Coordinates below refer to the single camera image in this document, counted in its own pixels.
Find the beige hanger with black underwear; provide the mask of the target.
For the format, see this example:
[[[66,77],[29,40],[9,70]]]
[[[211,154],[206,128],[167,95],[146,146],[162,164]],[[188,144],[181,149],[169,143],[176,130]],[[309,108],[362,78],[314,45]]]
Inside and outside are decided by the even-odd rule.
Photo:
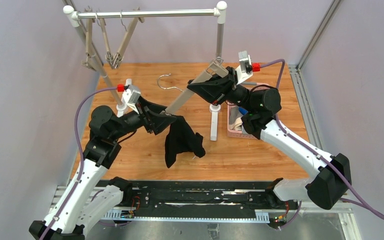
[[[197,84],[207,82],[212,78],[213,74],[220,77],[227,76],[229,72],[225,67],[223,67],[223,62],[223,58],[221,56],[217,56],[191,83]],[[160,114],[174,115],[194,94],[195,92],[186,88],[168,107],[161,111]]]

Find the black underwear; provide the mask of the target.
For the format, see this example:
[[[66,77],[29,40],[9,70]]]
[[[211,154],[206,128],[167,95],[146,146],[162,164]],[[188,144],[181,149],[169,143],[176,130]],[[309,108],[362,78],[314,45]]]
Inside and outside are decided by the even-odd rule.
[[[203,147],[204,137],[194,132],[183,116],[176,116],[169,128],[165,138],[164,160],[167,168],[170,168],[177,160],[177,155],[190,152],[196,157],[202,158],[206,155]]]

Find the grey white underwear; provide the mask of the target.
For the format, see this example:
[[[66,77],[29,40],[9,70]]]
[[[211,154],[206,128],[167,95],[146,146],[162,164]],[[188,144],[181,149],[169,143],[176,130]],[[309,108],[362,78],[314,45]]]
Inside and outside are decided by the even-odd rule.
[[[239,108],[232,107],[228,116],[228,128],[232,131],[241,132],[243,130],[243,114],[240,112]]]

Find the beige hanger with blue underwear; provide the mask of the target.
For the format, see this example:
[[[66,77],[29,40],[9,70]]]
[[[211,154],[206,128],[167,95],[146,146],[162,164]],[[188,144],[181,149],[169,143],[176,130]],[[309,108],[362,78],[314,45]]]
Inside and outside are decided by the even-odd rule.
[[[123,39],[121,41],[121,44],[113,56],[113,61],[111,63],[111,66],[113,69],[118,69],[120,65],[122,64],[122,61],[124,59],[124,55],[126,53],[126,50],[128,48],[128,45],[130,43],[130,40],[133,36],[134,30],[136,29],[137,24],[143,23],[145,19],[143,17],[134,17],[129,25],[125,28],[125,34],[123,36]]]

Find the beige clip hanger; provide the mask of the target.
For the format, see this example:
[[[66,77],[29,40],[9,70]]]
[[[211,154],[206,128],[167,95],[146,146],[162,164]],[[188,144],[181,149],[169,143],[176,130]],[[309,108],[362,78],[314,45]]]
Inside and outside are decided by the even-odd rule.
[[[106,29],[106,21],[104,18],[97,18],[97,24],[99,25],[103,37],[104,47],[105,47],[105,59],[108,62],[108,64],[112,67],[114,56],[111,51],[109,39],[108,39],[108,33]]]

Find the blue underwear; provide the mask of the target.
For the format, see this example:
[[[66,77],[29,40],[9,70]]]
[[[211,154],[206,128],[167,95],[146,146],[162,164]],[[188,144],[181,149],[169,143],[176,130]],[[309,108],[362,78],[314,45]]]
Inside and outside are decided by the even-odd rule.
[[[248,113],[248,111],[246,109],[244,109],[243,107],[238,107],[238,111],[244,116]]]

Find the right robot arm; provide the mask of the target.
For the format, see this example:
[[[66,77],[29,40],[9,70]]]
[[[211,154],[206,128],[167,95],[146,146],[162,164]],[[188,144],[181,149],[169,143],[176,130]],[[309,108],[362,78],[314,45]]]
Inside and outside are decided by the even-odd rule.
[[[296,162],[308,174],[304,179],[275,179],[266,189],[270,205],[290,200],[312,201],[330,210],[352,184],[349,159],[317,148],[287,128],[277,117],[281,95],[276,87],[259,84],[246,88],[239,83],[237,71],[213,74],[209,80],[190,80],[187,89],[210,104],[229,102],[247,111],[241,118],[249,135],[271,144]]]

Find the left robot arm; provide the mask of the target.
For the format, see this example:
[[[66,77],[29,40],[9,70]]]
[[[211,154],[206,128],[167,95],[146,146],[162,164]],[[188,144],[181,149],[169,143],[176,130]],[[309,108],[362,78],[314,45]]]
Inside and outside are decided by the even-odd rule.
[[[36,240],[83,240],[110,209],[131,201],[132,183],[115,177],[91,203],[86,203],[120,153],[120,138],[142,127],[158,135],[177,119],[175,115],[165,113],[163,105],[143,97],[139,97],[135,106],[138,111],[120,117],[107,105],[92,111],[89,141],[80,155],[82,159],[74,179],[52,211],[43,220],[33,221],[29,227]]]

